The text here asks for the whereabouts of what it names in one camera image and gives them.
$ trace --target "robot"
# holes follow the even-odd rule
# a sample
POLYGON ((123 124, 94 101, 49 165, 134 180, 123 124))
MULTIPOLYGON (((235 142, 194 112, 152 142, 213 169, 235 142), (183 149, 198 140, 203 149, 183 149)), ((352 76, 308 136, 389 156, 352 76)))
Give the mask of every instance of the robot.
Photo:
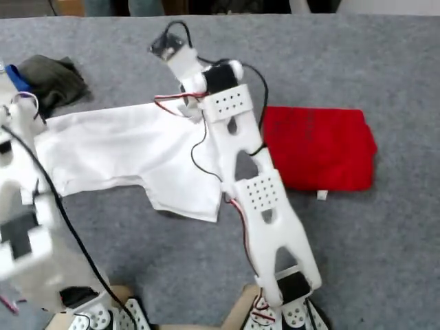
MULTIPOLYGON (((325 315, 309 299, 322 284, 320 273, 303 225, 261 138, 248 86, 242 82, 242 64, 220 60, 204 67, 190 39, 185 42, 168 32, 174 23, 150 51, 180 82, 180 96, 185 97, 181 112, 191 120, 203 120, 206 133, 209 131, 219 159, 218 173, 196 162, 195 166, 218 177, 227 202, 238 210, 243 222, 245 251, 261 290, 242 329, 330 329, 325 315), (240 151, 250 155, 258 175, 236 181, 240 151), (280 248, 297 265, 276 273, 280 248)), ((179 23, 189 36, 186 24, 179 23)), ((88 255, 36 157, 34 136, 45 128, 37 108, 24 97, 0 107, 0 281, 11 280, 25 299, 50 312, 76 315, 69 330, 149 330, 138 300, 121 304, 122 310, 111 306, 112 298, 118 300, 108 278, 88 255), (27 208, 11 216, 10 201, 16 193, 21 193, 27 208), (63 243, 59 235, 62 220, 84 256, 63 243)))

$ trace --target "dark green cloth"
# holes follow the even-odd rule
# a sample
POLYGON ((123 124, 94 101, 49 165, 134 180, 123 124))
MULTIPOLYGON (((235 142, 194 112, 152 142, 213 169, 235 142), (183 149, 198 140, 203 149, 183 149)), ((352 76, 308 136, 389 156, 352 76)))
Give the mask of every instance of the dark green cloth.
POLYGON ((35 55, 18 68, 38 98, 39 112, 44 118, 50 117, 55 108, 75 102, 88 93, 83 77, 68 57, 53 60, 35 55))

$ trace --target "red folded towel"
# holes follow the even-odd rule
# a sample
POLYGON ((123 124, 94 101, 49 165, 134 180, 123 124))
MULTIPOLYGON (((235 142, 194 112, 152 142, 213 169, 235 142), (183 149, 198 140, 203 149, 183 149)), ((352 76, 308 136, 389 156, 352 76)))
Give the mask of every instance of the red folded towel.
POLYGON ((264 140, 288 188, 365 190, 377 146, 359 109, 268 107, 264 140))

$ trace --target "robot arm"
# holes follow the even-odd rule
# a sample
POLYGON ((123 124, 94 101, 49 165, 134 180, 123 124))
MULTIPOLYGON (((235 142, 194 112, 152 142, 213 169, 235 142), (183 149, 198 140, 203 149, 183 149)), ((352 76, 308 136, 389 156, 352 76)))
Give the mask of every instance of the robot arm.
POLYGON ((263 141, 252 99, 248 86, 241 82, 241 64, 225 60, 202 69, 195 49, 167 31, 152 44, 151 51, 170 67, 186 93, 206 94, 200 103, 187 101, 187 106, 192 115, 203 114, 219 155, 223 191, 241 205, 250 259, 264 298, 270 307, 278 308, 308 297, 321 286, 321 277, 303 225, 290 206, 269 151, 261 148, 263 141), (234 131, 228 129, 232 119, 236 122, 234 131), (256 177, 235 180, 240 151, 253 155, 258 167, 256 177), (276 274, 279 248, 286 248, 298 264, 276 274))
POLYGON ((53 313, 100 313, 105 322, 94 329, 104 329, 111 299, 86 259, 60 238, 55 196, 32 157, 43 121, 29 98, 16 99, 0 107, 0 281, 10 279, 24 299, 53 313), (29 205, 11 215, 17 193, 29 205))

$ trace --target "white cloth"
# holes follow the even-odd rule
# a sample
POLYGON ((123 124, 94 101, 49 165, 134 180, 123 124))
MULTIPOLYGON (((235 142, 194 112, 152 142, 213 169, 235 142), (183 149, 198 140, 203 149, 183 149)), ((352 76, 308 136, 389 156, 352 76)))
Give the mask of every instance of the white cloth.
MULTIPOLYGON (((181 101, 165 102, 174 112, 181 101)), ((219 180, 191 161, 204 124, 141 104, 71 113, 47 121, 36 138, 39 159, 62 196, 115 186, 140 185, 156 210, 217 221, 219 180)), ((209 137, 197 163, 218 173, 209 137)))

